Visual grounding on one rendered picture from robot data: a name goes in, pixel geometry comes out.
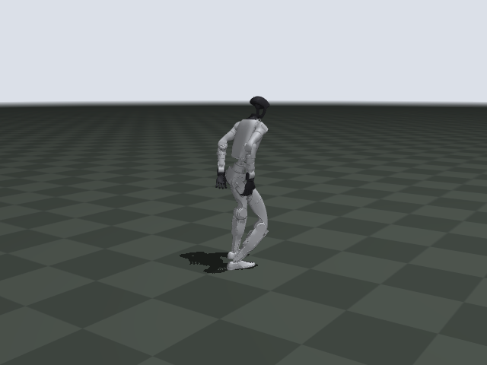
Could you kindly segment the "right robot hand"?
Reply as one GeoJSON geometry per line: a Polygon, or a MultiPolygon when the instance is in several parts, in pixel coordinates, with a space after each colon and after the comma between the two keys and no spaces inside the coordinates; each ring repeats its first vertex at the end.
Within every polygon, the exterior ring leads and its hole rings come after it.
{"type": "Polygon", "coordinates": [[[249,173],[246,173],[247,183],[245,185],[245,190],[244,190],[243,194],[240,194],[240,195],[243,195],[243,196],[251,195],[253,193],[253,189],[256,188],[255,184],[254,184],[254,178],[249,179],[249,177],[250,177],[249,173]]]}

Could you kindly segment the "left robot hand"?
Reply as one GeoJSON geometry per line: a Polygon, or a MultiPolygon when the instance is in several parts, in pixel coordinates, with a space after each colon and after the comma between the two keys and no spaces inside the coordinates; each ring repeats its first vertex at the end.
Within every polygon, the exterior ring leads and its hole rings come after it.
{"type": "Polygon", "coordinates": [[[216,179],[216,188],[222,188],[222,189],[224,187],[227,188],[227,186],[226,186],[227,180],[226,180],[226,177],[225,177],[225,169],[224,169],[224,172],[218,172],[218,169],[217,169],[217,175],[218,175],[218,178],[216,179]],[[218,187],[218,184],[219,184],[219,187],[218,187]]]}

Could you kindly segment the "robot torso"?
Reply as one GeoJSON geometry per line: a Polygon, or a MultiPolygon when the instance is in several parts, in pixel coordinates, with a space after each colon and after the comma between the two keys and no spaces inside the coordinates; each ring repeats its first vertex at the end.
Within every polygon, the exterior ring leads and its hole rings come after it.
{"type": "MultiPolygon", "coordinates": [[[[244,172],[246,164],[244,163],[244,161],[246,162],[246,154],[249,154],[251,152],[246,152],[244,150],[244,145],[250,140],[251,135],[255,131],[256,124],[260,121],[259,119],[243,119],[242,121],[240,121],[237,127],[234,142],[232,145],[231,156],[238,159],[238,162],[235,162],[232,167],[228,167],[227,173],[225,175],[227,182],[234,188],[236,188],[236,186],[234,185],[234,182],[236,180],[241,179],[242,182],[244,182],[246,179],[246,174],[244,172]]],[[[259,148],[259,144],[262,141],[262,138],[259,142],[256,143],[256,151],[259,148]]]]}

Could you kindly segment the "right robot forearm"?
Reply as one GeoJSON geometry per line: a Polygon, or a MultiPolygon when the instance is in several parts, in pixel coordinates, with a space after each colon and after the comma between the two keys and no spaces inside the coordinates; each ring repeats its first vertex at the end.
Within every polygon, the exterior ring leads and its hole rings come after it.
{"type": "Polygon", "coordinates": [[[253,144],[251,153],[246,154],[245,170],[246,170],[246,173],[249,173],[249,175],[250,175],[249,179],[252,179],[255,176],[255,173],[254,173],[255,158],[256,158],[256,144],[253,144]]]}

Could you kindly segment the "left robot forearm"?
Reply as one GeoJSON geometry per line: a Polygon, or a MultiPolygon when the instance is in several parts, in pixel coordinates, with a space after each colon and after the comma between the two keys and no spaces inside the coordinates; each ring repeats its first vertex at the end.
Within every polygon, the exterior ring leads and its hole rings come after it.
{"type": "Polygon", "coordinates": [[[224,172],[224,166],[225,166],[225,155],[226,155],[226,150],[222,151],[218,148],[218,172],[224,172]]]}

